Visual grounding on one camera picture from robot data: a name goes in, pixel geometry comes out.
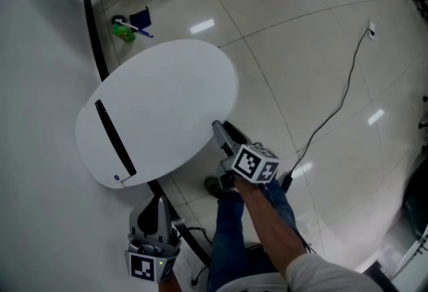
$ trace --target tiled floor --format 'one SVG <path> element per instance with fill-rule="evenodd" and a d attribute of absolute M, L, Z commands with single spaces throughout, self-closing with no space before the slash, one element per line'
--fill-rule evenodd
<path fill-rule="evenodd" d="M 420 156 L 418 121 L 427 111 L 428 26 L 412 0 L 94 0 L 109 70 L 172 39 L 219 46 L 239 74 L 229 120 L 270 147 L 289 170 L 313 130 L 338 105 L 352 55 L 370 18 L 343 109 L 317 134 L 295 171 L 288 198 L 298 228 L 328 260 L 364 269 L 396 215 Z M 115 14 L 150 9 L 153 39 L 125 44 L 110 34 Z M 200 32 L 192 26 L 210 21 Z M 380 118 L 373 121 L 372 116 Z M 224 157 L 211 141 L 160 179 L 189 225 L 215 232 L 217 203 L 203 188 Z M 258 241 L 247 212 L 245 240 Z"/>

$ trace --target power outlet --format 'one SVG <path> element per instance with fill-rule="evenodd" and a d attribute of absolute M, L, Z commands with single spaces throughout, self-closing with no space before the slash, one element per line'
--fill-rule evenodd
<path fill-rule="evenodd" d="M 376 25 L 372 19 L 370 19 L 370 23 L 368 24 L 368 29 L 370 30 L 368 31 L 368 37 L 370 38 L 370 40 L 375 40 Z"/>

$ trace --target hand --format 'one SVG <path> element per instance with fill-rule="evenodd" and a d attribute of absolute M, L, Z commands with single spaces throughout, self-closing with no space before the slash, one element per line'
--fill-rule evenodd
<path fill-rule="evenodd" d="M 175 277 L 174 272 L 171 273 L 171 276 L 159 283 L 159 292 L 181 292 L 181 288 L 177 278 Z"/>
<path fill-rule="evenodd" d="M 235 187 L 238 189 L 238 191 L 241 194 L 259 189 L 256 184 L 249 182 L 248 180 L 246 180 L 245 178 L 242 178 L 238 174 L 234 174 L 233 177 L 235 178 L 235 182 L 234 182 Z"/>

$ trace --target person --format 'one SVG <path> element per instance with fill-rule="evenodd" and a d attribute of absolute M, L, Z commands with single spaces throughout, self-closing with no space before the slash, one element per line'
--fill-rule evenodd
<path fill-rule="evenodd" d="M 234 178 L 235 188 L 229 190 L 221 190 L 216 178 L 205 181 L 219 205 L 207 292 L 382 291 L 366 275 L 306 252 L 294 212 L 276 179 L 256 185 L 238 175 Z M 243 240 L 244 204 L 263 248 L 251 260 Z"/>

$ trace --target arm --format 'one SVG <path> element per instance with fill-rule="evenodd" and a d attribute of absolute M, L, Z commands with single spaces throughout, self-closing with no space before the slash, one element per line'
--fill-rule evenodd
<path fill-rule="evenodd" d="M 235 187 L 249 211 L 263 249 L 274 267 L 285 276 L 288 265 L 305 253 L 301 240 L 256 185 L 236 176 Z"/>
<path fill-rule="evenodd" d="M 174 272 L 166 281 L 159 283 L 159 292 L 181 292 L 181 288 Z"/>
<path fill-rule="evenodd" d="M 318 255 L 304 255 L 306 252 L 296 233 L 279 217 L 259 188 L 238 176 L 235 186 L 247 206 L 263 249 L 288 280 L 292 291 L 381 292 L 363 274 L 328 263 Z"/>

